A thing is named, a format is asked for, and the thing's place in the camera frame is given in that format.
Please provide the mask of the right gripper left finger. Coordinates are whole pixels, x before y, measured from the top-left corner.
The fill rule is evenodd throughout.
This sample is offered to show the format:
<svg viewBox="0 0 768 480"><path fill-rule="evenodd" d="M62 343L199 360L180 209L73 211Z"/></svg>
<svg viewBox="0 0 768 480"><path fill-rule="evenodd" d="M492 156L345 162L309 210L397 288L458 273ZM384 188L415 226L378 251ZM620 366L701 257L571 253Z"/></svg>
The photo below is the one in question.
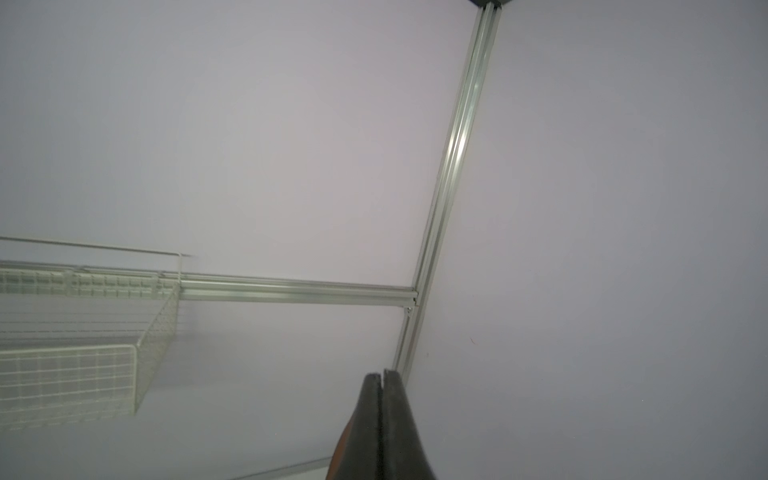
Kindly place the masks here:
<svg viewBox="0 0 768 480"><path fill-rule="evenodd" d="M355 418L350 442L335 479L380 479L381 394L379 373L364 377L351 417Z"/></svg>

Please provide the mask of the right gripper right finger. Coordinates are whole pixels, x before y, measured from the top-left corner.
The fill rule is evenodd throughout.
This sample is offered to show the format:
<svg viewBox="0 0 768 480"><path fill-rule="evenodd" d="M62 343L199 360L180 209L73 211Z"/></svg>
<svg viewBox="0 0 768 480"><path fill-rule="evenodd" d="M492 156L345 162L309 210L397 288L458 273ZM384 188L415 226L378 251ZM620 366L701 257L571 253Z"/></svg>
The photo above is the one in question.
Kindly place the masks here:
<svg viewBox="0 0 768 480"><path fill-rule="evenodd" d="M382 387L382 474L389 480L435 480L401 375L385 370Z"/></svg>

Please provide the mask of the brown ribbon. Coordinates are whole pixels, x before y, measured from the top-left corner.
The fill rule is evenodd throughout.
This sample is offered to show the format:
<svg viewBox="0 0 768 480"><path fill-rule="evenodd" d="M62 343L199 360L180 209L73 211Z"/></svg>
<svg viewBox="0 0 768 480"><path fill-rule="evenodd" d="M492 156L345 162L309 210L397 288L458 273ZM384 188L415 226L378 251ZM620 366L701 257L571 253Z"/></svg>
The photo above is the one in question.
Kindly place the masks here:
<svg viewBox="0 0 768 480"><path fill-rule="evenodd" d="M355 423L355 418L351 417L348 423L346 424L346 426L344 427L344 430L342 431L342 434L338 439L333 455L330 459L325 480L334 480L336 478L337 472L340 468L341 463L343 462L345 452L350 442L350 435L353 430L354 423Z"/></svg>

